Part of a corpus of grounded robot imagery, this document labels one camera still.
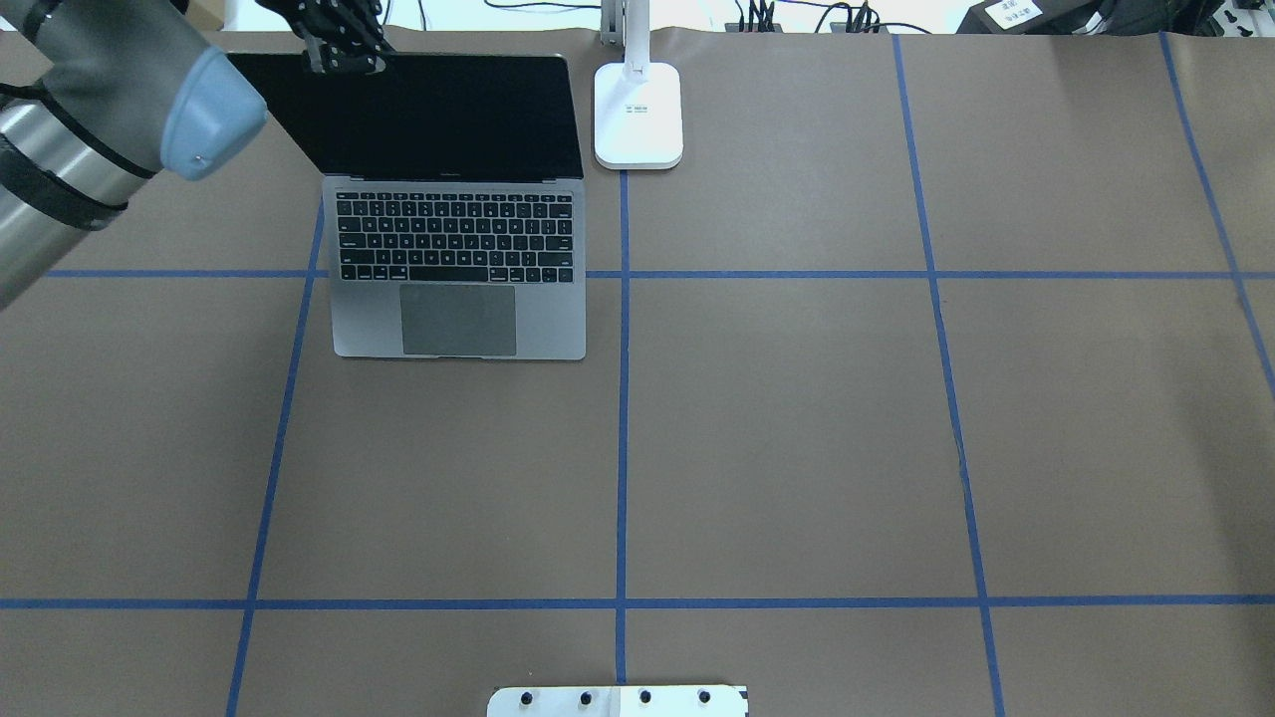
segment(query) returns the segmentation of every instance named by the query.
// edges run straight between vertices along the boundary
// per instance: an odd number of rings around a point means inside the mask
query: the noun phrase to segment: trackpad
[[[518,352],[514,287],[400,285],[403,353],[513,356]]]

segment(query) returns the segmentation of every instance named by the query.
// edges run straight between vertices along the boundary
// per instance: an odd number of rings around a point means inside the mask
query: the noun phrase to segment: blue joint cap
[[[159,161],[189,180],[215,172],[265,126],[265,100],[219,47],[209,47],[186,73],[168,111]]]

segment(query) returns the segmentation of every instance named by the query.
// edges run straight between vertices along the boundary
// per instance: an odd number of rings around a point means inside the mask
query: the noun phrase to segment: laptop keyboard
[[[569,283],[571,196],[338,191],[340,278]]]

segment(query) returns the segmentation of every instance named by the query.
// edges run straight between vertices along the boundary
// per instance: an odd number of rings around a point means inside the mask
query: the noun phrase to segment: white mounting plate
[[[729,685],[505,688],[491,695],[487,717],[747,717],[747,695]]]

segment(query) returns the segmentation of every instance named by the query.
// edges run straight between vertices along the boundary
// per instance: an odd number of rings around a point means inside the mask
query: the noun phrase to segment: white lamp base
[[[646,82],[622,63],[593,75],[593,153],[608,170],[667,170],[682,161],[682,78],[667,63],[648,65]]]

